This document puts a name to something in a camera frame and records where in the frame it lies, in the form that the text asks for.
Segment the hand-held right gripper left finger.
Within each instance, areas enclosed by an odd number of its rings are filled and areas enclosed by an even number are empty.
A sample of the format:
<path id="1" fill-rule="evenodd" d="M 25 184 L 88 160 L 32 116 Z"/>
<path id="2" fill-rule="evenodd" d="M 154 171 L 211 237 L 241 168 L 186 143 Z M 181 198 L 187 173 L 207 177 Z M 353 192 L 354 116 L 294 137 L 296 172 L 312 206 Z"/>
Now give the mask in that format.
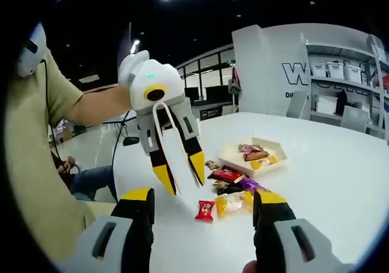
<path id="1" fill-rule="evenodd" d="M 110 215 L 84 230 L 60 272 L 149 272 L 154 242 L 155 192 L 151 187 L 123 195 Z"/>

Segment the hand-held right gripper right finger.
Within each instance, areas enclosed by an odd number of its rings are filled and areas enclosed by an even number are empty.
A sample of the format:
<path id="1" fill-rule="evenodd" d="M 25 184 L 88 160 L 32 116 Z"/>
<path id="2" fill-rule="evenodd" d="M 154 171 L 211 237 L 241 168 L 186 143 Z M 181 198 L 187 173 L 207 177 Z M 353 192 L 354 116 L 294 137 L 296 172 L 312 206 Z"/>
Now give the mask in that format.
<path id="1" fill-rule="evenodd" d="M 331 241 L 287 201 L 268 190 L 253 193 L 253 243 L 257 272 L 352 272 L 332 252 Z"/>

